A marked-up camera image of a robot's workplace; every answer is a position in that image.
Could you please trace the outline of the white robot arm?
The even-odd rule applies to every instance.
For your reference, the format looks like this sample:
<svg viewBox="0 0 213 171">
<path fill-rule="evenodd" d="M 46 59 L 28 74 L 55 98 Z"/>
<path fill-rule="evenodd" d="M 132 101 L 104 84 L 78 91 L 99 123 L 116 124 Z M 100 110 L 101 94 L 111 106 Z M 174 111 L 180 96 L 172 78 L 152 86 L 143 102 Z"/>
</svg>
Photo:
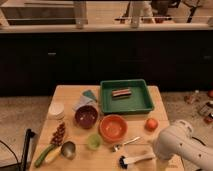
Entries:
<svg viewBox="0 0 213 171">
<path fill-rule="evenodd" d="M 161 130 L 153 142 L 153 151 L 161 160 L 178 155 L 204 171 L 213 171 L 213 148 L 192 138 L 193 127 L 185 120 L 176 120 Z"/>
</svg>

